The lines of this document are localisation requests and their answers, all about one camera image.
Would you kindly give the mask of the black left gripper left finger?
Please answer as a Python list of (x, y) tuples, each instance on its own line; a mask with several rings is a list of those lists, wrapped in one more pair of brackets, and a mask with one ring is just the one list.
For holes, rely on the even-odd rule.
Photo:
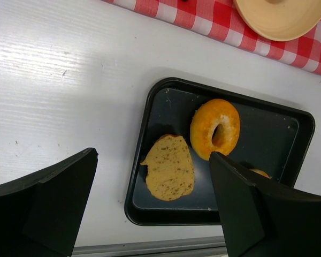
[(87, 148), (0, 184), (0, 256), (71, 256), (97, 162)]

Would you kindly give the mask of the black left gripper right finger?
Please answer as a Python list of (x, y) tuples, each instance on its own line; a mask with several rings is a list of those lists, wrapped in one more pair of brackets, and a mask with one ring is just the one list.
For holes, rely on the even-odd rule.
[(210, 173), (229, 256), (321, 256), (321, 196), (250, 171), (221, 153)]

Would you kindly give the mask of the orange ring donut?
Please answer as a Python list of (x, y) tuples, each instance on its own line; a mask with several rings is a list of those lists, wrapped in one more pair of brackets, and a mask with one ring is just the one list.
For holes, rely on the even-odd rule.
[(230, 154), (238, 143), (240, 116), (226, 100), (213, 99), (194, 114), (190, 125), (190, 142), (197, 155), (209, 160), (212, 152)]

